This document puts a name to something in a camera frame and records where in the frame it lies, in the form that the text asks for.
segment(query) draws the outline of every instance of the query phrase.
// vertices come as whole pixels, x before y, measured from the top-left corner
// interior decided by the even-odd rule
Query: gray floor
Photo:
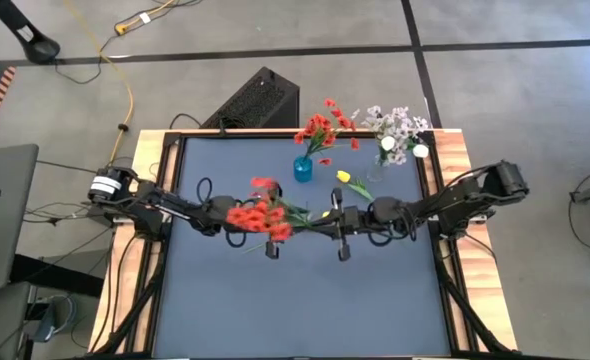
[[[63,56],[93,56],[60,0],[17,4],[62,44]],[[122,17],[152,6],[145,0],[75,4],[100,39],[112,35]],[[424,44],[590,39],[590,2],[412,0],[412,6]],[[107,53],[409,43],[398,0],[204,0],[115,41]],[[590,173],[590,48],[425,56],[443,126],[464,129],[473,165],[515,161],[531,185],[526,201],[499,209],[490,224],[520,349],[590,358],[590,250],[574,240],[566,218],[568,192]],[[0,59],[22,59],[1,23]],[[328,96],[347,111],[405,104],[426,115],[410,53],[130,63],[121,67],[133,87],[136,112],[120,155],[132,156],[140,129],[165,128],[178,112],[207,118],[264,65],[302,87],[303,119],[320,111]],[[62,71],[85,78],[94,66]],[[99,167],[108,159],[127,105],[109,67],[86,86],[50,67],[21,67],[0,111],[0,146],[34,142],[41,159]],[[40,166],[29,206],[84,200],[90,176]],[[574,216],[590,242],[590,204],[575,209]],[[99,231],[101,226],[88,220],[56,228],[27,225],[19,250],[61,255]],[[108,238],[102,240],[86,250],[105,249]]]

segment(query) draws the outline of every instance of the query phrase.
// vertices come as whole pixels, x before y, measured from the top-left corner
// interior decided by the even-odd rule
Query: dark blue tabletop
[[[178,193],[197,201],[197,182],[213,181],[213,195],[246,198],[254,176],[273,177],[284,198],[321,213],[339,182],[337,170],[366,180],[377,153],[374,140],[360,151],[327,151],[333,165],[316,165],[311,182],[297,183],[292,161],[304,150],[290,139],[189,139]],[[375,197],[420,199],[412,155],[368,184]],[[344,189],[344,205],[368,202]],[[233,249],[224,235],[204,237],[174,220],[154,349],[155,357],[235,358],[286,356],[445,355],[448,340],[428,230],[416,242],[384,248],[351,236],[352,258],[337,259],[337,242],[302,233],[281,246],[279,260],[249,235]]]

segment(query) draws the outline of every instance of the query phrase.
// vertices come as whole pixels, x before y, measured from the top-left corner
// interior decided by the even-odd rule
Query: yellow flower
[[[351,174],[346,171],[339,170],[337,172],[337,179],[343,183],[348,183],[351,180]]]

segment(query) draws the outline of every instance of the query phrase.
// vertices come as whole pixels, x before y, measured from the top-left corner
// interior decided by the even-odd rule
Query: black speaker
[[[202,128],[298,128],[299,86],[262,67]]]

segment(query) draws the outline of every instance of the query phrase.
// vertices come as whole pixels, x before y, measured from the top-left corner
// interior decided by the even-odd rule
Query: wooden table frame
[[[268,136],[271,134],[284,136],[284,134],[294,131],[296,130],[231,129],[227,133],[248,135],[261,132],[268,134]],[[219,130],[144,130],[139,136],[132,168],[140,178],[157,181],[164,189],[171,190],[174,187],[173,181],[181,163],[178,161],[178,155],[181,155],[181,144],[178,139],[181,136],[213,136],[216,134],[219,134]],[[438,154],[437,159],[441,171],[439,173],[434,172],[432,165],[435,163],[435,159],[431,162],[428,158],[423,161],[423,166],[422,162],[418,162],[418,169],[420,169],[420,173],[423,173],[420,176],[425,177],[425,184],[428,186],[425,191],[435,193],[438,187],[441,186],[440,184],[448,183],[462,172],[470,170],[470,161],[461,130],[435,130],[429,136],[429,139],[431,142],[434,141],[434,149]],[[111,255],[113,266],[111,267],[111,274],[106,275],[112,276],[113,284],[116,283],[119,260],[124,253],[126,244],[133,236],[133,231],[132,225],[120,225],[116,231]],[[471,225],[468,232],[489,247],[491,246],[485,225]],[[507,347],[515,349],[515,338],[506,309],[497,267],[492,257],[485,252],[485,249],[464,239],[458,241],[451,248],[445,242],[440,242],[439,246],[443,254],[449,254],[456,247],[459,256],[455,255],[449,258],[450,261],[447,262],[448,272],[457,280],[459,285],[465,286],[465,293],[468,296],[469,303],[499,341]],[[145,243],[142,239],[136,239],[128,248],[120,272],[120,295],[116,307],[116,324],[121,323],[121,320],[131,309],[136,293],[141,291],[145,281],[150,279],[157,263],[159,251],[159,243]],[[111,300],[114,300],[115,286],[111,290],[110,297]],[[444,301],[447,301],[445,299],[448,297],[448,295],[443,294]],[[97,336],[100,335],[100,329],[107,315],[109,319],[107,329],[101,334],[98,347],[101,347],[108,338],[110,319],[113,316],[114,309],[114,301],[111,301],[111,308],[107,309],[108,299],[108,286],[105,281],[89,349]],[[156,301],[159,301],[159,295],[153,297],[143,309],[134,330],[122,343],[120,352],[137,352],[152,349],[154,337],[151,334],[154,334],[156,325]],[[462,313],[454,304],[452,298],[450,299],[450,306],[444,307],[447,328],[452,328],[457,348],[460,350],[476,350],[478,341],[470,341],[475,338],[470,328],[466,326]]]

